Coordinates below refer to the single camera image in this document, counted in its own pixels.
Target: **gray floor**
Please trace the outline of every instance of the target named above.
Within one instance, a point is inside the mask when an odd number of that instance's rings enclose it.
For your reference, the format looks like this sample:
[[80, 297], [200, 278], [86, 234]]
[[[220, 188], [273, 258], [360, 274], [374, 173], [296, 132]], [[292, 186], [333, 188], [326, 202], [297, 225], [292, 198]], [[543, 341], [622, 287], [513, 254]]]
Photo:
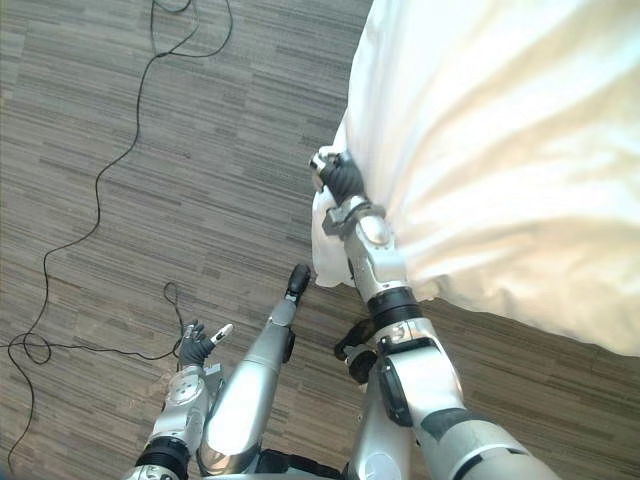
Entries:
[[[200, 3], [198, 52], [218, 43], [226, 25], [220, 1]], [[219, 57], [154, 65], [142, 139], [104, 178], [97, 233], [51, 259], [51, 304], [37, 332], [50, 341], [166, 351], [177, 324], [162, 287], [174, 280], [187, 320], [236, 325], [215, 354], [232, 368], [291, 266], [310, 261], [305, 164], [331, 141], [342, 115], [368, 3], [233, 1], [235, 30]], [[43, 253], [92, 224], [93, 177], [132, 138], [151, 50], [149, 1], [7, 0], [2, 10], [6, 343], [37, 314]], [[168, 45], [186, 25], [161, 17], [159, 28]], [[565, 479], [640, 477], [640, 359], [440, 301], [424, 309], [471, 407]], [[331, 348], [363, 315], [349, 288], [309, 289], [265, 446], [344, 465], [361, 396]], [[4, 456], [24, 427], [29, 395], [6, 353], [0, 362]], [[36, 416], [16, 452], [18, 478], [118, 478], [143, 447], [172, 366], [82, 351], [27, 364]], [[426, 478], [419, 457], [414, 464], [414, 478]]]

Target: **robot forearm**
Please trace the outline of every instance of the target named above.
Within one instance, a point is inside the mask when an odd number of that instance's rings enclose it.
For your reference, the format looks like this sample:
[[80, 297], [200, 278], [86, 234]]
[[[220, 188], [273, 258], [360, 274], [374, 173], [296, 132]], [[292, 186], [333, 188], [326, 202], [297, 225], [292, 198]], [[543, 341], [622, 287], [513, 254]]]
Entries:
[[200, 446], [210, 399], [202, 367], [189, 365], [176, 373], [147, 446], [123, 480], [186, 479], [189, 459]]
[[205, 358], [232, 330], [226, 325], [205, 338], [203, 325], [196, 322], [185, 329], [180, 347], [184, 367], [169, 382], [162, 412], [149, 435], [135, 468], [122, 480], [186, 480], [190, 458], [202, 440], [204, 422], [219, 384], [207, 381]]

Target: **black glove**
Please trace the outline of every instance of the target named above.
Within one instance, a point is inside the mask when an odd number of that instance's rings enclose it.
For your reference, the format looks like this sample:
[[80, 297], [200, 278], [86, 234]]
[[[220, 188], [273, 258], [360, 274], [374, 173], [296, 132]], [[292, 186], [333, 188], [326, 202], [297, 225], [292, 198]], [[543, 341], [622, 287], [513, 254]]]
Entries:
[[204, 325], [198, 324], [197, 320], [185, 328], [179, 355], [182, 368], [189, 365], [202, 367], [204, 359], [213, 351], [215, 345], [210, 338], [205, 336], [203, 330]]

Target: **black wire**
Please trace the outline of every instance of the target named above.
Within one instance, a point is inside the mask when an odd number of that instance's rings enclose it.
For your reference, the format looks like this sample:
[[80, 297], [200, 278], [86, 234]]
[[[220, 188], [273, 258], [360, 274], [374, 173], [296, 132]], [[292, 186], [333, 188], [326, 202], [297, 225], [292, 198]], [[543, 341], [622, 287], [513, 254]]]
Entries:
[[[227, 6], [227, 14], [228, 14], [228, 19], [229, 19], [228, 22], [229, 23], [228, 23], [228, 27], [227, 27], [227, 34], [226, 34], [224, 40], [222, 41], [222, 43], [220, 44], [220, 46], [218, 48], [216, 48], [215, 50], [212, 50], [212, 51], [210, 51], [208, 53], [205, 53], [205, 54], [187, 54], [187, 53], [176, 52], [176, 50], [179, 49], [180, 47], [182, 47], [183, 45], [185, 45], [191, 38], [193, 38], [193, 36], [198, 32], [198, 29], [200, 28], [200, 14], [199, 14], [198, 8], [196, 6], [196, 0], [187, 0], [187, 2], [185, 3], [184, 6], [177, 7], [175, 9], [170, 9], [170, 8], [166, 7], [165, 5], [160, 3], [158, 0], [152, 0], [152, 3], [151, 3], [151, 14], [150, 14], [150, 32], [151, 32], [151, 45], [152, 45], [152, 49], [153, 49], [153, 57], [151, 57], [149, 59], [149, 61], [147, 62], [147, 64], [145, 65], [144, 70], [142, 72], [142, 76], [140, 77], [140, 83], [138, 85], [138, 92], [137, 92], [137, 97], [136, 97], [136, 114], [135, 114], [136, 130], [135, 130], [135, 135], [133, 137], [133, 140], [129, 144], [129, 147], [127, 147], [127, 149], [120, 156], [116, 157], [111, 162], [109, 162], [105, 167], [103, 167], [102, 170], [100, 170], [98, 172], [98, 174], [96, 175], [96, 177], [95, 177], [93, 187], [94, 187], [95, 198], [96, 198], [97, 213], [96, 213], [95, 222], [94, 222], [93, 226], [91, 227], [91, 229], [87, 233], [82, 235], [80, 238], [78, 238], [76, 240], [73, 240], [73, 241], [71, 241], [69, 243], [66, 243], [66, 244], [64, 244], [64, 245], [62, 245], [60, 247], [53, 248], [53, 249], [47, 251], [44, 254], [44, 257], [42, 258], [42, 272], [43, 272], [43, 275], [44, 275], [44, 300], [42, 301], [42, 306], [40, 307], [40, 311], [38, 312], [38, 315], [36, 316], [36, 319], [33, 321], [33, 323], [31, 324], [31, 326], [29, 327], [29, 329], [26, 332], [23, 332], [23, 333], [20, 333], [20, 334], [14, 336], [8, 344], [0, 345], [0, 348], [6, 348], [7, 349], [7, 354], [9, 355], [9, 359], [11, 360], [11, 363], [13, 363], [13, 365], [16, 367], [16, 369], [24, 377], [25, 382], [27, 383], [27, 386], [29, 388], [30, 396], [31, 396], [30, 407], [29, 407], [29, 416], [28, 416], [28, 419], [27, 419], [27, 424], [26, 424], [24, 430], [22, 431], [22, 434], [13, 443], [13, 445], [11, 446], [11, 449], [9, 450], [9, 453], [7, 454], [7, 465], [9, 466], [9, 470], [11, 471], [11, 473], [14, 473], [13, 472], [13, 466], [11, 464], [11, 457], [12, 457], [13, 453], [15, 452], [16, 448], [18, 447], [18, 445], [20, 444], [20, 442], [22, 441], [22, 439], [28, 433], [29, 428], [30, 428], [31, 423], [32, 423], [32, 420], [33, 420], [34, 411], [35, 411], [35, 389], [34, 389], [33, 383], [31, 382], [31, 379], [29, 378], [29, 376], [25, 372], [24, 368], [20, 365], [20, 363], [14, 357], [14, 353], [13, 353], [13, 348], [14, 347], [22, 346], [27, 358], [32, 363], [34, 363], [36, 365], [44, 365], [49, 360], [51, 360], [52, 348], [80, 349], [80, 350], [88, 350], [88, 351], [92, 351], [92, 352], [112, 352], [112, 353], [117, 353], [119, 355], [138, 356], [138, 357], [140, 357], [142, 359], [150, 360], [150, 361], [160, 360], [162, 358], [168, 357], [169, 355], [173, 355], [176, 358], [178, 356], [176, 352], [177, 352], [178, 347], [180, 346], [180, 341], [182, 339], [182, 334], [184, 333], [184, 321], [183, 321], [182, 315], [180, 313], [180, 309], [178, 307], [178, 287], [173, 282], [169, 282], [164, 286], [163, 294], [164, 294], [164, 298], [169, 303], [171, 303], [173, 305], [174, 310], [176, 312], [176, 315], [178, 317], [178, 322], [180, 324], [180, 337], [174, 343], [174, 345], [171, 348], [171, 350], [168, 351], [167, 353], [164, 353], [164, 354], [161, 354], [161, 355], [158, 355], [158, 356], [150, 356], [150, 355], [145, 355], [145, 354], [140, 353], [140, 352], [127, 352], [127, 351], [119, 350], [119, 349], [116, 349], [116, 348], [92, 347], [90, 345], [72, 345], [72, 344], [64, 344], [64, 343], [52, 343], [52, 342], [49, 342], [46, 338], [44, 338], [42, 335], [34, 333], [34, 330], [38, 326], [38, 323], [42, 319], [42, 317], [44, 315], [44, 312], [45, 312], [45, 310], [47, 308], [47, 305], [49, 304], [49, 270], [47, 268], [47, 260], [55, 252], [58, 252], [60, 250], [64, 250], [66, 248], [69, 248], [69, 247], [72, 247], [74, 245], [77, 245], [80, 242], [83, 242], [84, 240], [89, 238], [91, 235], [93, 235], [93, 233], [98, 229], [98, 227], [100, 226], [100, 222], [102, 220], [102, 208], [101, 208], [101, 204], [100, 204], [100, 193], [99, 193], [99, 190], [98, 190], [98, 184], [100, 183], [100, 179], [102, 178], [102, 176], [105, 174], [105, 172], [107, 170], [109, 170], [111, 167], [113, 167], [118, 162], [120, 162], [123, 158], [125, 158], [129, 153], [131, 153], [131, 151], [134, 149], [134, 147], [138, 143], [138, 140], [140, 138], [140, 104], [141, 104], [141, 101], [142, 101], [142, 91], [143, 91], [144, 81], [147, 78], [147, 74], [149, 73], [149, 69], [151, 68], [151, 65], [157, 59], [162, 58], [162, 57], [166, 57], [166, 56], [170, 56], [170, 55], [179, 56], [179, 57], [189, 57], [189, 58], [205, 58], [205, 57], [212, 57], [212, 56], [220, 53], [222, 51], [222, 49], [224, 49], [224, 47], [229, 42], [229, 39], [231, 38], [231, 33], [233, 31], [233, 15], [231, 13], [231, 6], [229, 5], [229, 0], [225, 0], [225, 3], [226, 3], [226, 6]], [[182, 38], [178, 43], [176, 43], [171, 49], [169, 49], [169, 50], [167, 50], [165, 52], [160, 52], [160, 53], [157, 53], [157, 51], [156, 51], [155, 40], [154, 40], [154, 36], [153, 36], [153, 23], [154, 23], [153, 12], [154, 12], [154, 7], [156, 5], [159, 8], [161, 8], [164, 12], [169, 13], [169, 14], [183, 13], [191, 6], [191, 7], [193, 7], [193, 12], [194, 12], [194, 17], [195, 17], [195, 27], [184, 38]], [[170, 295], [169, 295], [169, 289], [171, 287], [174, 290], [173, 298], [170, 298]], [[41, 343], [34, 343], [33, 339], [35, 339], [36, 341], [39, 341]], [[29, 350], [30, 348], [46, 348], [46, 356], [44, 357], [44, 359], [38, 359], [37, 357], [33, 356], [31, 351]]]

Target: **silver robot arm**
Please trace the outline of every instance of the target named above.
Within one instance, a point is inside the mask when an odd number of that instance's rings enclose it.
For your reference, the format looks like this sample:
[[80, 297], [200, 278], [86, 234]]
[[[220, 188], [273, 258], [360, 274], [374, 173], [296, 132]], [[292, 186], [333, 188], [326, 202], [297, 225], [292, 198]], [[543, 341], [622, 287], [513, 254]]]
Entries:
[[[369, 377], [376, 379], [388, 417], [413, 430], [434, 480], [558, 480], [506, 430], [465, 408], [453, 364], [409, 287], [384, 209], [367, 199], [348, 152], [321, 149], [310, 167], [319, 189], [328, 187], [336, 200], [323, 229], [344, 241], [349, 269], [371, 318], [369, 327], [352, 330], [361, 338], [342, 345], [347, 364], [356, 365], [353, 357], [367, 354], [359, 344], [373, 334], [379, 358], [373, 366], [375, 357], [360, 363], [375, 369]], [[368, 478], [372, 472], [366, 466], [375, 464], [375, 455], [374, 450], [356, 450], [347, 478]]]
[[122, 480], [185, 480], [189, 459], [200, 446], [205, 420], [222, 378], [219, 366], [203, 368], [204, 359], [232, 330], [226, 325], [205, 338], [203, 325], [185, 329], [180, 348], [182, 369], [169, 382], [162, 412], [136, 466]]

